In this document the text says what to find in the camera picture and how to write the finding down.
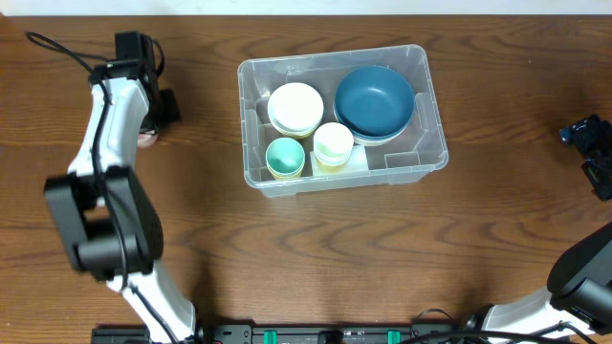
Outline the yellow bowl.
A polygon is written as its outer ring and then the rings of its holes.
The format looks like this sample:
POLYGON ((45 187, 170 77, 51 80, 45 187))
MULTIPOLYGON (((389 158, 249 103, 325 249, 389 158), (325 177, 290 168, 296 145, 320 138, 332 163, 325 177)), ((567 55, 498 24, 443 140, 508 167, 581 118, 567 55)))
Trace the yellow bowl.
POLYGON ((302 132, 291 132, 291 131, 287 131, 287 130, 276 128, 276 127, 274 127, 274 128, 282 136, 289 137, 289 138, 296 139, 296 140, 305 139, 305 138, 311 136, 315 132, 315 130, 316 130, 316 128, 313 128, 313 129, 305 130, 305 131, 302 131, 302 132))

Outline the white bowl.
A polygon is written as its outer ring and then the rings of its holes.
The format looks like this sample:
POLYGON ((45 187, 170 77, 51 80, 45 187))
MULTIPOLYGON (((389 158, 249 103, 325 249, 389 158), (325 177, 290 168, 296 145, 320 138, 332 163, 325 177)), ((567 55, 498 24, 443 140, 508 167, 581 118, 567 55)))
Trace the white bowl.
POLYGON ((273 91, 268 101, 270 122, 283 131, 302 133, 318 126, 324 113, 322 96, 312 86, 291 82, 273 91))

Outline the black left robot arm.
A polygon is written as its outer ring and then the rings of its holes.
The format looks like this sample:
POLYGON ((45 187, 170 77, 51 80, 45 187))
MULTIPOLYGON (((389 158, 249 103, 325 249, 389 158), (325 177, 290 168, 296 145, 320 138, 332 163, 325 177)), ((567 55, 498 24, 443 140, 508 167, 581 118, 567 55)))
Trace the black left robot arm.
POLYGON ((89 67, 92 112, 65 175, 44 196, 72 268, 120 294, 141 326, 99 325, 94 343, 200 343, 194 305, 162 262, 161 220, 135 173, 139 148, 179 120, 173 92, 162 89, 160 43, 141 32, 115 35, 115 58, 89 67))

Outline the pink cup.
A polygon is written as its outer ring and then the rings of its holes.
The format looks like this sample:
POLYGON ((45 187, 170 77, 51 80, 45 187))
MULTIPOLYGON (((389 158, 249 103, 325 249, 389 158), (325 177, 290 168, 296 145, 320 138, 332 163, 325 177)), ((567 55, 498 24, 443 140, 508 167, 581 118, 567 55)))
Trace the pink cup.
POLYGON ((150 147, 157 141, 157 138, 158 138, 157 132, 147 132, 147 133, 139 134, 137 146, 139 148, 150 147))

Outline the yellow cup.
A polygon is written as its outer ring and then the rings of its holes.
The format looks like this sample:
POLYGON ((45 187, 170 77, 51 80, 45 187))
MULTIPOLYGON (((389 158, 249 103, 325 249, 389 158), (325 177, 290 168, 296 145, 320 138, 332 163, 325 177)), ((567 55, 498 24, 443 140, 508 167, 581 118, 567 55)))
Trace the yellow cup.
POLYGON ((301 176, 303 167, 300 166, 298 168, 289 168, 288 172, 282 172, 280 170, 274 169, 272 166, 268 166, 269 172, 273 175, 276 180, 287 180, 292 178, 299 178, 301 176))
POLYGON ((330 165, 320 160, 316 160, 317 166, 313 167, 314 175, 335 175, 341 173, 346 163, 330 165))

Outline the pale mint cup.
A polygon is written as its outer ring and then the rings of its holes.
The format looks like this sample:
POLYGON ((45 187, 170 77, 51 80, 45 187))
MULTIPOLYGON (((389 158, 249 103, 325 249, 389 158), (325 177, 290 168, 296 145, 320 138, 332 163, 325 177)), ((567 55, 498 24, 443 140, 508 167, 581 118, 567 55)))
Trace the pale mint cup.
POLYGON ((314 134, 314 153, 318 160, 329 166, 347 162, 353 145, 351 131, 338 122, 325 123, 314 134))

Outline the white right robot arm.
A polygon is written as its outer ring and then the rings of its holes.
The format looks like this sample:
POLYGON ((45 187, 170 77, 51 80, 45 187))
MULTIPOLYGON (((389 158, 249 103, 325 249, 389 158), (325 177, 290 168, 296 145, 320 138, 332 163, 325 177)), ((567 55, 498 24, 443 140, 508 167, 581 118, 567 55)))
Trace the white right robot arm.
MULTIPOLYGON (((581 169, 602 202, 611 201, 611 122, 591 115, 559 130, 577 148, 581 169)), ((488 307, 466 323, 469 330, 521 333, 557 339, 571 333, 611 333, 611 225, 568 248, 547 285, 513 303, 488 307)))

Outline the green cup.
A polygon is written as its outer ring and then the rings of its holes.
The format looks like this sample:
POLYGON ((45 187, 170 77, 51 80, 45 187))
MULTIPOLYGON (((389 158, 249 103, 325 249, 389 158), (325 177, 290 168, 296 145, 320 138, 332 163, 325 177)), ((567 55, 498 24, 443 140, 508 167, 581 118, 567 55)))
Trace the green cup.
POLYGON ((288 172, 290 167, 304 167, 306 157, 302 145, 297 140, 279 138, 269 144, 265 159, 267 167, 270 165, 276 170, 288 172))

